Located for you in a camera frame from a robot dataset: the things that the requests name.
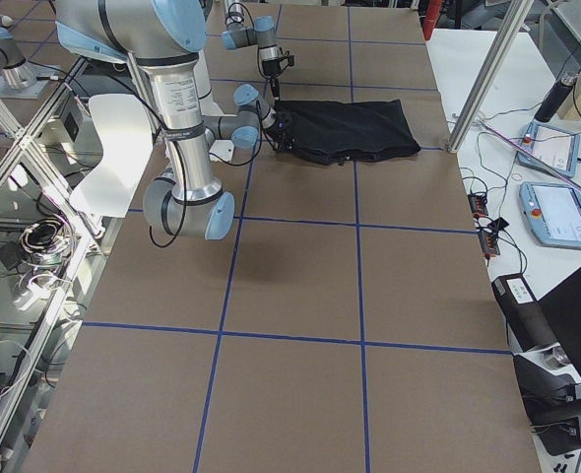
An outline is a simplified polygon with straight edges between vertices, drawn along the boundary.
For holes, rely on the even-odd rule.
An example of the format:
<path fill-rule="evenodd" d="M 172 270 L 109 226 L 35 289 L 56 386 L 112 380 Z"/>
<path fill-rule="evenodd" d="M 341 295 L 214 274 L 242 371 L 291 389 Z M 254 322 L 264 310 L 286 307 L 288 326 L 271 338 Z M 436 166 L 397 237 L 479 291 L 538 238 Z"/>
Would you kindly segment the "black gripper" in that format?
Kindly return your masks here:
<path fill-rule="evenodd" d="M 265 127 L 265 136 L 275 151 L 290 151 L 296 138 L 293 117 L 285 111 L 274 111 L 273 122 Z"/>
<path fill-rule="evenodd" d="M 260 49 L 260 74 L 269 79 L 272 98 L 278 101 L 281 97 L 278 77 L 289 67 L 294 66 L 294 55 L 280 47 Z"/>

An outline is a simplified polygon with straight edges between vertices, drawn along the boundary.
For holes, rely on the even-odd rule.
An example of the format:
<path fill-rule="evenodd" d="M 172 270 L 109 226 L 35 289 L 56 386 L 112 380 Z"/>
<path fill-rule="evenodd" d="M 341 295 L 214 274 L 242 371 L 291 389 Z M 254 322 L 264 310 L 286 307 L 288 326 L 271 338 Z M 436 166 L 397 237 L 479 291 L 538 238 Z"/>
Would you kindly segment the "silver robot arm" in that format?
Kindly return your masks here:
<path fill-rule="evenodd" d="M 294 66 L 294 55 L 278 45 L 277 30 L 271 16 L 253 18 L 240 1 L 224 1 L 226 29 L 222 32 L 225 48 L 257 47 L 257 67 L 269 86 L 274 101 L 281 98 L 280 76 Z"/>
<path fill-rule="evenodd" d="M 213 174 L 212 144 L 228 139 L 255 153 L 262 134 L 275 132 L 278 120 L 249 84 L 233 94 L 234 116 L 203 114 L 195 74 L 207 39 L 201 3 L 60 1 L 56 27 L 69 51 L 110 63 L 134 58 L 150 80 L 150 109 L 170 160 L 144 195 L 143 212 L 151 230 L 172 237 L 224 238 L 232 226 L 235 201 Z"/>

